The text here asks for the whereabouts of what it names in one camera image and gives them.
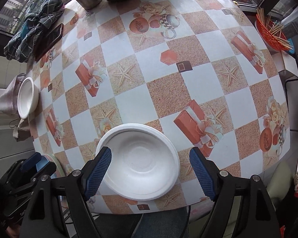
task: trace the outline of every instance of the red basket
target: red basket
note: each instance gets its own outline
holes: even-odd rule
[[[281,43],[279,43],[274,36],[268,31],[268,29],[261,23],[259,20],[258,14],[256,14],[257,22],[256,22],[256,27],[258,29],[259,34],[261,34],[261,37],[269,44],[273,49],[275,50],[284,50],[288,51],[289,49],[284,47]],[[274,25],[274,23],[270,20],[268,23],[269,29]],[[281,32],[280,37],[282,39],[286,39],[285,35]]]

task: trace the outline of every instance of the checkered tablecloth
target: checkered tablecloth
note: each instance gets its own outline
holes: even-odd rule
[[[163,132],[180,158],[178,181],[161,198],[129,200],[102,183],[91,211],[154,212],[207,199],[188,159],[193,144],[246,178],[289,150],[278,72],[231,0],[103,0],[89,12],[72,0],[59,23],[62,40],[29,63],[41,91],[29,117],[36,151],[54,154],[69,174],[109,129],[142,123]]]

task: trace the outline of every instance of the screw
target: screw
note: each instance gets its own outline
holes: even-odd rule
[[[80,170],[74,170],[72,173],[73,176],[79,176],[80,174],[81,174]]]
[[[223,176],[223,177],[228,176],[228,172],[225,171],[225,170],[221,170],[220,175]]]
[[[41,181],[46,181],[48,179],[48,175],[42,175],[41,176]]]
[[[256,175],[253,176],[253,180],[254,180],[254,181],[259,181],[260,179],[261,179],[261,178],[260,178],[259,176],[256,176]]]

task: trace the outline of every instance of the towel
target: towel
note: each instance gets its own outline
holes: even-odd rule
[[[17,114],[18,111],[18,93],[23,80],[26,78],[25,73],[20,73],[14,77],[5,92],[0,96],[0,111],[7,114]]]
[[[63,12],[62,0],[46,0],[39,13],[27,14],[23,26],[4,48],[6,58],[27,62],[33,49]]]

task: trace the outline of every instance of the blue gripper pad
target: blue gripper pad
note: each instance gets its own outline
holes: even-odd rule
[[[190,150],[189,159],[204,194],[212,201],[215,201],[217,194],[215,192],[213,179],[207,170],[207,166],[203,164],[194,148]]]
[[[22,173],[25,173],[29,171],[32,167],[34,167],[38,162],[40,162],[42,159],[42,155],[39,152],[34,153],[32,156],[30,156],[27,160],[25,160],[21,164],[20,171]]]
[[[84,192],[85,201],[89,200],[90,197],[96,194],[99,188],[99,185],[102,182],[105,176],[105,173],[109,167],[110,162],[111,162],[111,150],[110,148],[106,148],[105,152],[103,152],[101,158],[99,159],[98,163],[92,170],[91,174],[86,179],[86,186],[85,186],[85,192]]]

